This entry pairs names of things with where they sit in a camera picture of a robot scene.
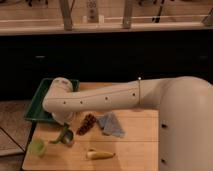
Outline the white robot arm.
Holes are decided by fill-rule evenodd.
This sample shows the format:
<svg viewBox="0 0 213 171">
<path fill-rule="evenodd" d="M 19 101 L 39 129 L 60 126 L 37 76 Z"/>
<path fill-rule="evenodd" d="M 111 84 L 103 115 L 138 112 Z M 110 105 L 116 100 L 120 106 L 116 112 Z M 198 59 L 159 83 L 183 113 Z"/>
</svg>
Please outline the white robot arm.
<svg viewBox="0 0 213 171">
<path fill-rule="evenodd" d="M 138 79 L 74 92 L 69 80 L 56 78 L 42 106 L 58 122 L 79 111 L 156 110 L 159 171 L 213 171 L 213 84 L 204 79 Z"/>
</svg>

